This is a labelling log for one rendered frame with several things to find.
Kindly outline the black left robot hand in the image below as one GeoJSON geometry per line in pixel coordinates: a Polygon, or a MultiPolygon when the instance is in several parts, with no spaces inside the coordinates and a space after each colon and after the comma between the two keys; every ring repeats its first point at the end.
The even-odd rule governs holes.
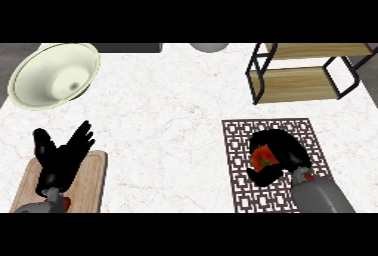
{"type": "Polygon", "coordinates": [[[92,125],[85,121],[68,142],[57,146],[48,131],[37,128],[35,136],[35,155],[42,165],[36,193],[48,196],[51,188],[66,193],[71,187],[82,162],[95,144],[92,125]]]}

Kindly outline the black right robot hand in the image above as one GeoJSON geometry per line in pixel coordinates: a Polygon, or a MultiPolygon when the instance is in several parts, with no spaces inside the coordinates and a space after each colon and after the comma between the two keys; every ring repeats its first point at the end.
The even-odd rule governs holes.
{"type": "Polygon", "coordinates": [[[269,129],[253,134],[250,140],[250,154],[253,160],[253,151],[263,145],[268,145],[280,161],[278,164],[266,166],[260,172],[252,168],[247,169],[249,177],[259,187],[268,187],[284,175],[284,171],[291,174],[300,167],[311,169],[312,161],[305,147],[294,136],[281,129],[269,129]]]}

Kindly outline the red tomato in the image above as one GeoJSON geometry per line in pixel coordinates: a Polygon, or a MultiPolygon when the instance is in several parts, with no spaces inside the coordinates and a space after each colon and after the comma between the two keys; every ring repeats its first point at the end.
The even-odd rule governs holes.
{"type": "Polygon", "coordinates": [[[268,145],[260,146],[253,151],[252,162],[253,162],[253,167],[256,172],[260,172],[266,166],[271,166],[280,163],[268,145]]]}

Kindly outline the brown patterned placemat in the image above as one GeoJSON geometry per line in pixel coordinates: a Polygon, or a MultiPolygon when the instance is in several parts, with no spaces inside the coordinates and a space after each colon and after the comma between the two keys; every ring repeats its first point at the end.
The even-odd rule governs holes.
{"type": "Polygon", "coordinates": [[[262,130],[286,130],[308,151],[315,177],[333,178],[311,119],[224,120],[222,127],[235,212],[299,213],[291,195],[291,173],[284,171],[284,176],[263,188],[250,180],[247,173],[252,167],[250,139],[253,134],[262,130]]]}

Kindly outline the black wooden tiered shelf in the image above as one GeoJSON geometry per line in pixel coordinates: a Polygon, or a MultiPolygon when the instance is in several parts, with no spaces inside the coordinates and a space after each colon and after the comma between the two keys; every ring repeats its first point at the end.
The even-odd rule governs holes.
{"type": "Polygon", "coordinates": [[[340,100],[359,86],[359,68],[378,54],[378,46],[367,43],[268,43],[260,53],[257,43],[247,66],[253,104],[312,100],[340,100]],[[322,65],[271,69],[274,60],[325,58],[322,65]],[[342,91],[328,67],[340,58],[353,77],[353,83],[342,91]]]}

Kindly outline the wooden cutting board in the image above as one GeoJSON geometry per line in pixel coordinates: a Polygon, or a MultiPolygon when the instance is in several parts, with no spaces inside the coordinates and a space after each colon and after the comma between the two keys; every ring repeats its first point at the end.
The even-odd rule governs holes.
{"type": "MultiPolygon", "coordinates": [[[[108,155],[101,150],[89,152],[80,170],[64,196],[71,199],[70,213],[98,213],[101,211],[102,193],[108,167],[108,155]]],[[[45,198],[36,194],[36,186],[42,172],[37,158],[30,160],[21,180],[11,211],[29,203],[40,203],[45,198]]]]}

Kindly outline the cream bowl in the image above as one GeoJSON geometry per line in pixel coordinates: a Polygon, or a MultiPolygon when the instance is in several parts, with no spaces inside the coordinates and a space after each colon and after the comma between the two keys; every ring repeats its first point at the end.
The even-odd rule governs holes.
{"type": "Polygon", "coordinates": [[[14,104],[27,110],[54,108],[86,92],[101,66],[91,43],[55,43],[20,63],[8,83],[14,104]]]}

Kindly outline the grey round object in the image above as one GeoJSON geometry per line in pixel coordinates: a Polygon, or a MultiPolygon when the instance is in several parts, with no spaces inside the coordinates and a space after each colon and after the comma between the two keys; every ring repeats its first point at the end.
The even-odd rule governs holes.
{"type": "Polygon", "coordinates": [[[228,47],[228,43],[193,43],[191,46],[204,53],[216,53],[228,47]]]}

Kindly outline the dark grey flat block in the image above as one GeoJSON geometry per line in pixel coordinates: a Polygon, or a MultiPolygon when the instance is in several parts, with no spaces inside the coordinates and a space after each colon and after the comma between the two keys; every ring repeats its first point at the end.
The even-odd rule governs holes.
{"type": "Polygon", "coordinates": [[[95,43],[101,53],[160,53],[161,43],[95,43]]]}

